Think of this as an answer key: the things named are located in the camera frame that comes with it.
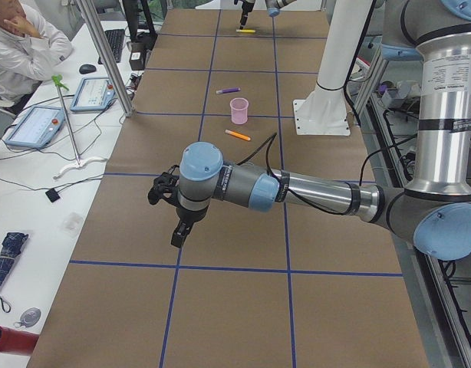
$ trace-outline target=black keyboard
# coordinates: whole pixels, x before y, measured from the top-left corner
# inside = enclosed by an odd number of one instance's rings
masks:
[[[106,35],[107,43],[110,44],[113,52],[114,60],[119,63],[121,61],[121,52],[123,51],[123,41],[125,39],[124,29],[108,29],[104,31]]]

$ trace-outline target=person's hand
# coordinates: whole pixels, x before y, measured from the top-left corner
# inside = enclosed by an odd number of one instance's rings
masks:
[[[41,38],[36,27],[26,18],[23,18],[20,15],[16,15],[13,19],[8,20],[4,19],[4,25],[8,27],[8,30],[11,33],[16,34],[16,32],[30,35],[34,38]]]

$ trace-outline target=red mug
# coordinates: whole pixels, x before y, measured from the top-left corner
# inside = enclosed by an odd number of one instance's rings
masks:
[[[38,338],[36,333],[0,326],[0,353],[31,356]]]

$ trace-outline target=white table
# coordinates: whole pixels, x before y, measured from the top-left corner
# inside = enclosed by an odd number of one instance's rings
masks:
[[[125,28],[126,22],[104,21],[102,25],[104,29]],[[74,46],[72,55],[56,67],[56,74],[61,74],[63,83],[70,88],[69,93],[62,90],[64,95],[73,94],[82,77],[86,77],[78,73],[78,68],[82,64],[97,66],[97,71],[87,74],[87,77],[107,76],[104,66],[97,64],[97,52],[86,25],[77,33],[72,44]],[[128,82],[131,74],[128,59],[129,53],[125,47],[121,63],[118,64],[125,83]],[[28,105],[56,96],[55,85],[51,81],[44,82]],[[69,105],[71,98],[66,99],[66,102]],[[58,100],[46,104],[60,106]],[[96,113],[70,114],[74,130],[83,127],[74,135],[80,152],[99,134],[99,129],[94,123],[85,126],[96,115]],[[120,122],[123,116],[121,106],[116,102],[97,119],[97,125],[102,130],[102,134],[96,143],[82,155],[83,158],[110,157],[120,133],[122,126]],[[64,127],[51,143],[64,139],[44,151],[55,151],[73,159],[74,152],[67,134],[67,129]],[[9,156],[18,156],[18,154],[9,152],[0,142],[0,158]],[[98,176],[104,172],[106,165],[105,163],[91,163],[81,170],[71,170],[65,173],[58,181],[53,180],[52,177],[57,175],[61,167],[67,163],[68,161],[54,154],[33,152],[0,161],[0,177],[32,188],[51,188]],[[0,305],[0,326],[14,328],[13,323],[19,320],[22,312],[30,307],[37,307],[42,312],[38,324],[27,329],[21,327],[21,329],[36,334],[41,332],[83,224],[82,221],[75,231],[71,232],[64,229],[64,221],[71,214],[78,215],[82,220],[87,217],[98,186],[99,181],[77,184],[64,190],[60,193],[61,198],[51,203],[44,190],[32,192],[0,181],[0,251],[7,232],[29,234],[22,254],[0,288],[0,295],[12,304],[12,311],[9,314],[4,313]],[[0,353],[0,368],[24,367],[28,360],[27,356]]]

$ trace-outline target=folded umbrella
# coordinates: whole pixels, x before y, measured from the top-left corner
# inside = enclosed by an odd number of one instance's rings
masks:
[[[10,272],[15,259],[21,254],[22,245],[28,240],[28,237],[28,234],[21,232],[8,232],[5,236],[0,252],[0,287]]]

